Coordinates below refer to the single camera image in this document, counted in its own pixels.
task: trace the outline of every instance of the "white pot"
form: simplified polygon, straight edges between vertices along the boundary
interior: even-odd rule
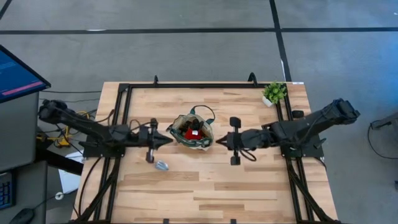
[[[273,103],[269,101],[265,96],[262,96],[262,102],[267,105],[268,107],[272,106]]]

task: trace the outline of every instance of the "green plant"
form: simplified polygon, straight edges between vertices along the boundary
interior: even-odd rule
[[[262,91],[262,94],[272,103],[278,103],[286,96],[286,87],[281,83],[273,82]]]

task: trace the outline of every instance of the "gray carpet floor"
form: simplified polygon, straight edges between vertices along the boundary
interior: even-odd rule
[[[281,28],[396,27],[393,0],[275,0]],[[2,30],[99,30],[184,27],[274,27],[268,0],[12,0]],[[283,32],[293,82],[304,82],[312,110],[335,98],[361,112],[350,126],[321,137],[339,219],[396,223],[398,160],[378,157],[367,142],[369,123],[398,111],[398,32]],[[196,34],[0,35],[0,44],[52,84],[52,90],[100,90],[106,81],[284,81],[273,32]],[[41,93],[84,100],[99,94]],[[97,101],[70,103],[92,110]],[[39,123],[44,130],[53,129]],[[398,157],[388,126],[371,133],[375,148]],[[51,148],[59,154],[72,150]],[[48,195],[61,190],[49,169]],[[47,223],[67,222],[76,195],[48,203]]]

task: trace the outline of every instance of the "keyboard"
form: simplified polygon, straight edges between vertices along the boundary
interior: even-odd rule
[[[0,210],[15,204],[15,181],[11,172],[0,173]]]

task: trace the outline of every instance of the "robotic arm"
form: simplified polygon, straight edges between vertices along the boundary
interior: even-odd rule
[[[265,124],[262,130],[250,129],[238,132],[241,127],[239,118],[232,117],[229,123],[234,127],[234,132],[228,133],[217,140],[228,150],[234,151],[231,165],[240,165],[238,152],[254,151],[257,148],[275,146],[289,146],[295,150],[306,144],[313,136],[336,124],[352,124],[360,113],[355,110],[349,101],[334,100],[322,110],[316,111],[295,121],[279,121]],[[314,147],[320,147],[326,139],[321,140]]]
[[[151,119],[150,127],[140,125],[139,131],[134,133],[126,124],[103,126],[97,121],[87,119],[68,109],[68,106],[59,100],[45,100],[39,109],[39,119],[50,124],[62,123],[87,134],[91,141],[79,142],[85,149],[90,149],[85,150],[86,157],[93,154],[98,155],[95,157],[100,157],[100,154],[119,157],[124,154],[126,147],[148,147],[146,161],[153,163],[153,151],[173,141],[157,132],[158,122],[155,118]]]

